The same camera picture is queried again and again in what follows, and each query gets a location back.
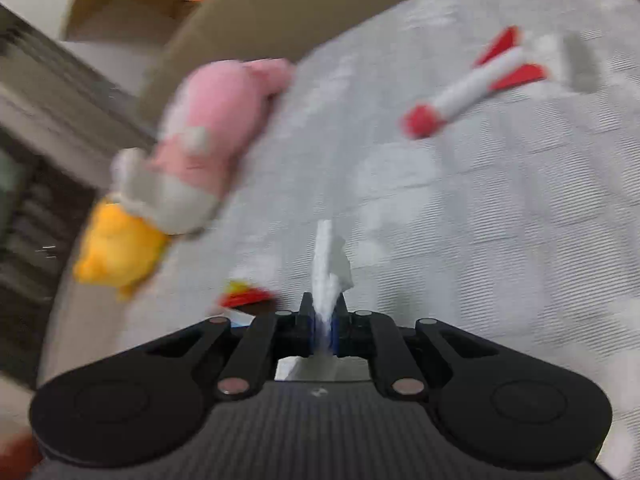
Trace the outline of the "red white toy rocket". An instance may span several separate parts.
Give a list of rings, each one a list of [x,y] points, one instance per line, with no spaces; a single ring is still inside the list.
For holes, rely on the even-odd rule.
[[[496,92],[544,80],[548,70],[523,44],[518,26],[509,26],[475,60],[471,68],[402,118],[411,139],[424,139]]]

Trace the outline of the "grey quilted mattress cover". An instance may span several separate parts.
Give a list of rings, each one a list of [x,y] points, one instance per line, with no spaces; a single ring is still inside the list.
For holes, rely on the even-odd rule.
[[[409,101],[509,24],[580,32],[600,89],[534,82],[406,139]],[[613,405],[600,468],[638,477],[638,0],[406,0],[318,48],[229,207],[171,249],[120,342],[195,321],[229,276],[291,307],[324,217],[346,240],[350,306],[433,315],[586,375]]]

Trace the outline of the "white paper towel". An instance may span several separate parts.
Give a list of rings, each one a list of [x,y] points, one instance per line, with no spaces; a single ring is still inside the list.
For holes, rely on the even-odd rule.
[[[314,305],[314,353],[309,358],[284,358],[277,380],[296,382],[359,382],[370,378],[367,363],[359,358],[334,356],[331,321],[337,300],[352,288],[352,268],[344,252],[345,241],[331,220],[320,220],[314,240],[311,266],[311,299]]]

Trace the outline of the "yellow plush toy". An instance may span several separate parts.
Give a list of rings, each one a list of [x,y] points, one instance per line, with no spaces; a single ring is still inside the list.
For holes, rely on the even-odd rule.
[[[105,197],[93,208],[73,267],[79,283],[114,288],[127,301],[154,273],[171,237]]]

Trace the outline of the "beige headboard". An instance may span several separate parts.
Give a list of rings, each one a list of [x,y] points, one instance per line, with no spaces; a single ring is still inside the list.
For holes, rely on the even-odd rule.
[[[212,61],[287,58],[315,47],[404,0],[70,0],[62,37],[113,40],[170,31],[144,74],[134,112],[149,126],[191,70]]]

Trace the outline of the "pink white plush toy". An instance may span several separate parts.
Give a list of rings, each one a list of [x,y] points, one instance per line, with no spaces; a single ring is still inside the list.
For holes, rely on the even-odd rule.
[[[284,58],[197,68],[165,108],[152,152],[126,148],[115,156],[111,196],[127,214],[167,235],[206,226],[236,163],[264,128],[270,99],[293,75]]]

